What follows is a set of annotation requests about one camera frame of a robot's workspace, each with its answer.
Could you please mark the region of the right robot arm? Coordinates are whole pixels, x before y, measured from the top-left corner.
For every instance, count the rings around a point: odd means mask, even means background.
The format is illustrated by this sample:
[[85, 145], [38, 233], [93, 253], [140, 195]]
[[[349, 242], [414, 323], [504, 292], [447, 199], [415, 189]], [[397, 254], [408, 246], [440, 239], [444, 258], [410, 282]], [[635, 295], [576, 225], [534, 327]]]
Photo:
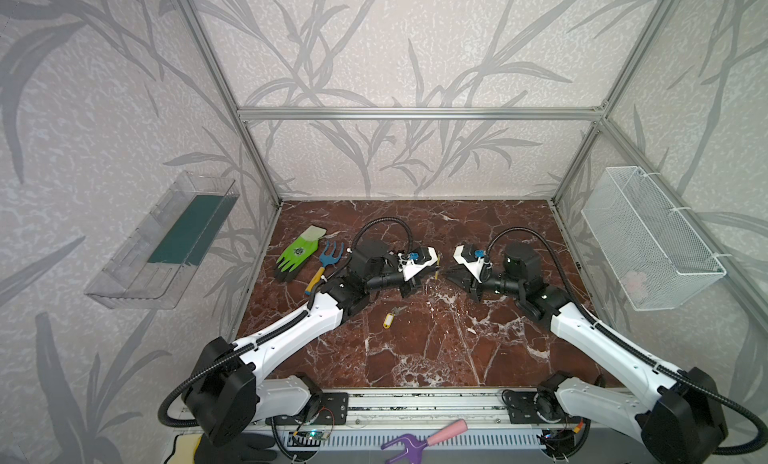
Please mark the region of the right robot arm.
[[698, 368], [663, 374], [667, 362], [638, 349], [581, 308], [569, 293], [546, 283], [541, 257], [525, 243], [510, 244], [503, 268], [472, 244], [454, 251], [446, 278], [476, 302], [486, 293], [510, 296], [534, 324], [578, 348], [618, 379], [622, 391], [556, 372], [538, 387], [545, 420], [578, 416], [642, 443], [660, 463], [702, 463], [728, 434], [713, 379]]

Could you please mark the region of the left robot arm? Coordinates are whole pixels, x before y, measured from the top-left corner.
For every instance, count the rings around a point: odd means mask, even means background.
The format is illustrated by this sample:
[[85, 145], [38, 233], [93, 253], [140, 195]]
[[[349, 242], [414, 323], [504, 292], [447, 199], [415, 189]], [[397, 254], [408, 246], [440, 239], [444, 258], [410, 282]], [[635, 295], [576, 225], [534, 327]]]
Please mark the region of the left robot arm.
[[299, 415], [321, 390], [308, 377], [273, 379], [271, 373], [314, 339], [361, 312], [373, 295], [396, 288], [404, 297], [435, 269], [432, 247], [395, 252], [382, 241], [364, 241], [347, 264], [317, 284], [308, 301], [266, 328], [228, 342], [221, 337], [202, 350], [180, 398], [208, 442], [232, 442], [253, 421]]

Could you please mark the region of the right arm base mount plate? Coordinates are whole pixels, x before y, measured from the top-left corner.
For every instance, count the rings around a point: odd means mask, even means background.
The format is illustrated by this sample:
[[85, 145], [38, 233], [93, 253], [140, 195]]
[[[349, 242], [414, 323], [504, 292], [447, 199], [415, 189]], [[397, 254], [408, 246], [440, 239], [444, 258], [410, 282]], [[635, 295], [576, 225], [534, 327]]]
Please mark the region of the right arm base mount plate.
[[557, 424], [565, 413], [552, 392], [504, 389], [502, 402], [512, 424]]

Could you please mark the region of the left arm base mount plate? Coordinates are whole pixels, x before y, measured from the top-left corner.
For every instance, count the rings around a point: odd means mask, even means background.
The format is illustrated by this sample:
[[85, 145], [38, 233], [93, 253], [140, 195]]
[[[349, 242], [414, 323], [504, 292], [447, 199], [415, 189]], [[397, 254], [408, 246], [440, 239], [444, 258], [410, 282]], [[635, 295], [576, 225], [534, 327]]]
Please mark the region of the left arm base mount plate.
[[346, 392], [330, 392], [313, 396], [305, 407], [293, 416], [275, 418], [277, 425], [298, 426], [299, 424], [335, 426], [346, 423], [350, 395]]

